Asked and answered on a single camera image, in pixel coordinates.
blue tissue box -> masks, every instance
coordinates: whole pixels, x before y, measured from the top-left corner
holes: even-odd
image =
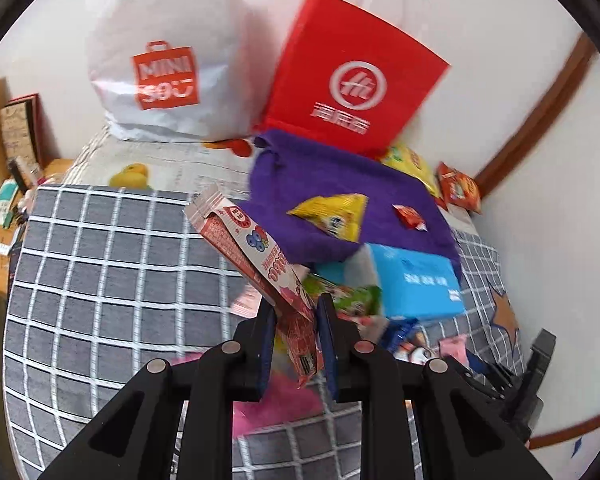
[[[464,312],[451,261],[379,244],[365,244],[344,262],[344,283],[382,289],[382,314],[389,319],[441,319]]]

metal screw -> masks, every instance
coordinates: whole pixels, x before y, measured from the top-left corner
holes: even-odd
[[[167,367],[167,363],[164,359],[151,359],[147,365],[146,369],[151,374],[159,374]]]
[[[356,352],[360,352],[361,354],[371,354],[374,351],[374,345],[371,341],[367,341],[366,339],[358,341],[353,348],[356,349]]]
[[[429,368],[437,374],[443,374],[449,370],[449,366],[442,359],[432,359],[429,361]]]
[[[240,351],[240,343],[237,341],[227,341],[222,344],[222,351],[225,354],[235,354]]]

purple towel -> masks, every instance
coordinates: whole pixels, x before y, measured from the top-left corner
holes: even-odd
[[[256,138],[256,145],[264,150],[251,171],[251,198],[242,206],[278,242],[290,263],[340,262],[359,245],[334,238],[287,211],[318,195],[361,193],[368,196],[368,203],[360,243],[446,256],[460,275],[460,257],[451,230],[418,179],[282,130],[267,130]],[[393,204],[413,207],[428,231],[406,228]]]

pink cloth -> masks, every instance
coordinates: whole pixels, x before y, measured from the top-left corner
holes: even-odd
[[[172,364],[200,359],[195,353]],[[285,374],[271,371],[269,386],[260,402],[234,402],[233,438],[252,433],[260,428],[293,422],[322,413],[322,401],[313,390],[298,389]]]
[[[440,355],[442,357],[450,355],[466,368],[469,367],[469,358],[466,356],[466,334],[447,337],[440,340]]]

star pattern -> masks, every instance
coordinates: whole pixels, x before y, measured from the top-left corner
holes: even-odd
[[[518,341],[518,330],[520,329],[516,314],[511,308],[506,292],[500,294],[491,283],[489,284],[489,288],[491,289],[493,303],[496,306],[496,312],[491,320],[491,325],[506,330],[507,335],[509,335],[511,351],[513,352]]]

